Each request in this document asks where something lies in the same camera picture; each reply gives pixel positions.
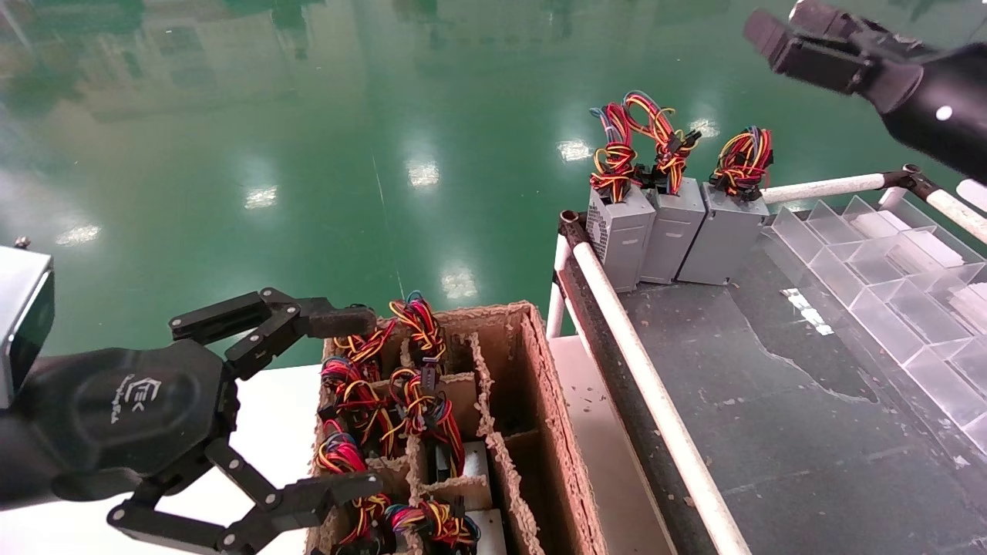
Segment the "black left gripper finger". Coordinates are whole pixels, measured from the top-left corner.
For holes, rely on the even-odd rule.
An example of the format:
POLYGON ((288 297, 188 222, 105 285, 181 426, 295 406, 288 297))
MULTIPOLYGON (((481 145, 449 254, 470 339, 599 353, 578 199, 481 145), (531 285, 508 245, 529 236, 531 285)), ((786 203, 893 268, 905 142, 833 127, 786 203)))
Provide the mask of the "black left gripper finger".
POLYGON ((201 345, 242 334, 225 356, 231 374, 248 380, 300 338, 362 336, 376 324, 376 313, 365 305, 336 308, 327 298, 292 298, 265 288, 180 314, 170 321, 170 333, 175 341, 201 345))

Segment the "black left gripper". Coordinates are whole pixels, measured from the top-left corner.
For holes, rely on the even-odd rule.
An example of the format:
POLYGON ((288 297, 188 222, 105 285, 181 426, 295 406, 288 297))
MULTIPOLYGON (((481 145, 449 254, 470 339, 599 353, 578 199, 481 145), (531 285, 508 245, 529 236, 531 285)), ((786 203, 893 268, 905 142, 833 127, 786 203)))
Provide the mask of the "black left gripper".
POLYGON ((332 508, 382 492, 372 472, 275 488, 218 439, 230 435, 236 415, 226 363, 195 343, 40 358, 2 411, 2 509, 135 490, 106 517, 131 540, 197 554, 258 554, 283 533, 318 528, 332 508), (253 506, 229 526, 159 512, 162 496, 182 491, 208 463, 253 506))

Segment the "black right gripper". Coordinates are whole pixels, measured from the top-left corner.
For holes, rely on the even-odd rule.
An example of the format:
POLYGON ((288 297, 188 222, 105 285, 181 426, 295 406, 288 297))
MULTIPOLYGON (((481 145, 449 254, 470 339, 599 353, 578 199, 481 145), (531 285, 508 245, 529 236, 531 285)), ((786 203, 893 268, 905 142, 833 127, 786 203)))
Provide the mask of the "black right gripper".
POLYGON ((867 95, 899 143, 985 182, 985 43, 938 52, 824 1, 797 1, 785 22, 757 9, 743 36, 772 72, 846 96, 867 95), (908 57, 877 66, 872 56, 908 57))

